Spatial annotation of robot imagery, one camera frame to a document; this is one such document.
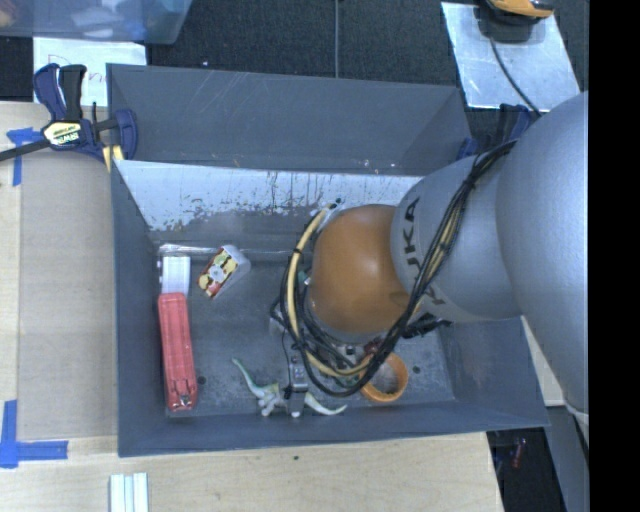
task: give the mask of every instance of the yellow cable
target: yellow cable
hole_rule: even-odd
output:
[[[429,266],[426,270],[427,279],[431,279],[431,277],[433,276],[433,272],[435,271],[435,269],[437,269],[440,266],[440,263],[446,256],[447,251],[444,248],[442,248],[442,244],[444,244],[445,246],[448,246],[451,243],[451,240],[453,239],[452,230],[454,229],[454,226],[456,225],[456,220],[460,215],[461,215],[461,210],[459,208],[456,208],[452,212],[451,217],[449,217],[449,219],[447,220],[447,224],[445,225],[442,236],[440,237],[440,241],[438,242],[438,245],[436,246],[436,249],[434,251],[434,256],[431,258],[431,261],[429,262]]]
[[[304,233],[300,237],[296,245],[296,249],[293,252],[293,256],[291,256],[291,261],[289,262],[289,269],[287,273],[287,311],[289,312],[289,320],[291,322],[291,330],[294,332],[296,337],[299,337],[300,331],[298,329],[298,317],[296,316],[296,308],[294,304],[294,289],[295,289],[295,280],[297,275],[298,261],[302,255],[302,251],[307,245],[307,242],[311,238],[311,235],[318,229],[318,226],[322,222],[322,220],[326,217],[328,213],[328,207],[323,208],[318,215],[314,217],[314,219],[309,223],[307,229],[305,229]],[[313,354],[307,351],[307,357],[309,358],[309,362],[313,364],[316,368],[318,368],[321,372],[326,373],[327,375],[331,375],[332,377],[350,377],[352,375],[357,375],[369,364],[370,358],[365,358],[358,366],[353,368],[349,368],[348,370],[338,370],[328,367],[327,365],[320,362]]]

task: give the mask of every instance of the red plastic box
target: red plastic box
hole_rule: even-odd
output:
[[[193,409],[198,399],[198,384],[184,294],[160,294],[158,315],[167,407],[172,412]]]

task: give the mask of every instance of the small box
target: small box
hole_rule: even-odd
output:
[[[223,245],[198,277],[198,286],[213,299],[251,270],[251,262],[233,245]]]

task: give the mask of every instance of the clamp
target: clamp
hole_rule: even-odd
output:
[[[82,153],[109,165],[111,147],[100,140],[100,132],[113,128],[119,131],[121,156],[133,158],[138,144],[133,111],[117,110],[114,117],[98,122],[94,108],[93,121],[83,118],[80,96],[86,71],[87,68],[81,64],[60,67],[51,63],[35,73],[33,89],[38,101],[47,107],[51,121],[40,130],[41,140],[0,152],[0,162],[51,148]]]

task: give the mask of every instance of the white paper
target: white paper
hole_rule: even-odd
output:
[[[467,105],[498,108],[523,104],[482,35],[474,6],[442,3]],[[529,41],[496,43],[498,53],[520,89],[541,111],[580,93],[554,16],[538,22]]]
[[[34,73],[55,62],[60,66],[84,64],[87,73],[82,82],[82,106],[108,106],[107,63],[146,65],[145,47],[135,43],[86,41],[79,39],[33,38]]]

